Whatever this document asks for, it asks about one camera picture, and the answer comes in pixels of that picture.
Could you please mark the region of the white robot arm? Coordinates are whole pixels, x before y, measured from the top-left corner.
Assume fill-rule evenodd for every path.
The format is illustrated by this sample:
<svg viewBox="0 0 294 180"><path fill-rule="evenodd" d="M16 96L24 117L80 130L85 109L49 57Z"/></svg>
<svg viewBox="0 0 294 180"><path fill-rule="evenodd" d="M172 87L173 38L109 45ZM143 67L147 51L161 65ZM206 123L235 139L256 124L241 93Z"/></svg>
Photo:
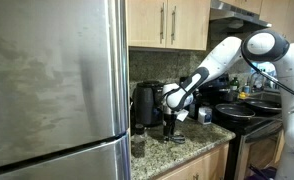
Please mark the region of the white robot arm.
<svg viewBox="0 0 294 180"><path fill-rule="evenodd" d="M261 69L256 72L280 88L284 148L275 180L294 180L294 42L277 32L263 29L244 40L225 38L182 84L165 94L166 105L173 111L183 109L196 88L219 77L239 60L251 67L257 62L269 62L275 68L273 76Z"/></svg>

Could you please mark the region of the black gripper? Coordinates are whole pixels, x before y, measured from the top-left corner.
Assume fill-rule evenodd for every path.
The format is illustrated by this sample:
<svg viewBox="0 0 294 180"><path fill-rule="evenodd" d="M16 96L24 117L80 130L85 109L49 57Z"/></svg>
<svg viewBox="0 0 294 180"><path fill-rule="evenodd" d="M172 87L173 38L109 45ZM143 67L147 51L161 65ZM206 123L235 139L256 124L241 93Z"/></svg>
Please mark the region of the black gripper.
<svg viewBox="0 0 294 180"><path fill-rule="evenodd" d="M176 135L174 134L176 115L175 114L165 114L163 120L163 135L164 143L170 141L170 136L173 140L176 140Z"/></svg>

